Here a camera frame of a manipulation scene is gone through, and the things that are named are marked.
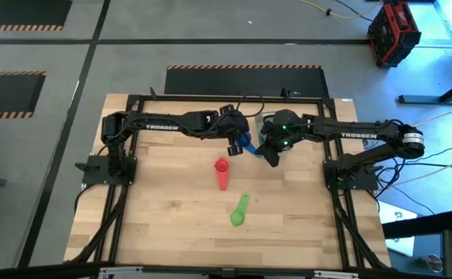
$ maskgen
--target wooden table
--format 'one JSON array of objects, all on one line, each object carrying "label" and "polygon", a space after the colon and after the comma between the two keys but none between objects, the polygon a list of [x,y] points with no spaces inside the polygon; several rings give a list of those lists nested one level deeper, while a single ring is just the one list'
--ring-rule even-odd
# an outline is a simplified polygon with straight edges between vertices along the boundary
[{"label": "wooden table", "polygon": [[[109,94],[102,116],[124,110],[127,95]],[[350,99],[337,99],[340,121],[356,120]],[[182,114],[218,109],[218,102],[145,102],[143,111]],[[243,114],[258,103],[243,103]],[[316,105],[267,103],[265,112],[291,109],[318,115]],[[255,131],[250,118],[250,131]],[[100,127],[93,152],[102,147]],[[257,137],[253,143],[258,146]],[[335,218],[325,187],[321,143],[297,143],[281,154],[280,164],[245,153],[228,157],[226,139],[200,140],[176,132],[140,131],[134,184],[129,187],[116,263],[194,267],[282,267],[340,269]],[[336,157],[336,148],[331,148]],[[362,143],[343,139],[345,153],[359,153]],[[213,164],[230,162],[227,191],[220,191]],[[94,186],[79,201],[65,260],[77,256],[100,226],[108,186]],[[245,223],[234,228],[229,214],[243,193],[250,194]],[[388,251],[375,201],[353,191],[358,228],[380,260]],[[347,233],[350,262],[355,264]],[[107,259],[111,233],[105,239]]]}]

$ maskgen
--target red object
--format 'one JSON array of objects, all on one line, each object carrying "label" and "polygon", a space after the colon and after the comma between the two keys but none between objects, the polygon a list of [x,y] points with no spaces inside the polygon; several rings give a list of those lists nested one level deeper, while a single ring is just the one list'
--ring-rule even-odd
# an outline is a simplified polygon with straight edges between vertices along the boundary
[{"label": "red object", "polygon": [[396,67],[419,43],[422,33],[406,1],[386,0],[368,28],[379,67]]},{"label": "red object", "polygon": [[216,164],[213,166],[216,168],[217,175],[219,176],[220,191],[227,190],[227,181],[229,179],[229,162],[226,159],[220,157],[220,159],[218,159],[216,161]]}]

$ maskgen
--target red cup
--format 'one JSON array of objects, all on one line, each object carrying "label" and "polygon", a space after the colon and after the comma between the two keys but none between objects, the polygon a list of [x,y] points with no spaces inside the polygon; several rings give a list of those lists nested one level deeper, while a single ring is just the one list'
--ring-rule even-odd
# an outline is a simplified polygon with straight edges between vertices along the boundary
[{"label": "red cup", "polygon": [[223,157],[220,157],[216,161],[214,167],[216,168],[217,175],[219,176],[220,191],[227,190],[227,181],[229,179],[229,162]]}]

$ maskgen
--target gray floor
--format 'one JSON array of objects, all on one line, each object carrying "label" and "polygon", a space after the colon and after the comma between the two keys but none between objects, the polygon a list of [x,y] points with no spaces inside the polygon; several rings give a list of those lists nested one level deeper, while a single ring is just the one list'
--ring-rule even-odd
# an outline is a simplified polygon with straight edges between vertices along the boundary
[{"label": "gray floor", "polygon": [[[351,15],[335,2],[317,2]],[[362,0],[346,3],[358,11],[373,5]],[[89,38],[101,6],[102,0],[74,2],[60,33],[0,33],[0,38]],[[431,4],[413,4],[411,10],[423,31],[421,46],[399,67],[387,70],[376,68],[369,46],[98,46],[31,264],[58,264],[63,259],[81,181],[74,163],[84,161],[91,150],[105,95],[148,94],[150,86],[161,94],[170,64],[320,64],[330,96],[352,98],[360,121],[398,118],[414,124],[452,110],[396,102],[402,94],[441,95],[452,88],[452,40],[441,18]],[[364,39],[367,26],[363,19],[326,18],[297,0],[119,0],[112,1],[102,38]],[[87,49],[0,46],[0,71],[49,72],[32,119],[0,120],[0,176],[9,180],[0,188],[0,268],[16,264]],[[426,154],[452,147],[452,115],[420,129]],[[430,161],[450,163],[452,152]],[[401,177],[433,170],[410,166]],[[452,170],[400,188],[434,212],[452,210]],[[395,190],[382,195],[382,201],[429,215]]]}]

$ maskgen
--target black floor mat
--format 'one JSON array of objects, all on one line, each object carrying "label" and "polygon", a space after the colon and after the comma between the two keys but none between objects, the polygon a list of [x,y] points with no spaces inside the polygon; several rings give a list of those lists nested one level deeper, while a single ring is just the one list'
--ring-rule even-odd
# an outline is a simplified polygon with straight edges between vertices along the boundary
[{"label": "black floor mat", "polygon": [[176,65],[167,68],[165,94],[279,96],[328,98],[319,65]]},{"label": "black floor mat", "polygon": [[0,0],[0,31],[59,31],[71,0]]},{"label": "black floor mat", "polygon": [[0,72],[0,119],[24,119],[33,116],[44,71]]}]

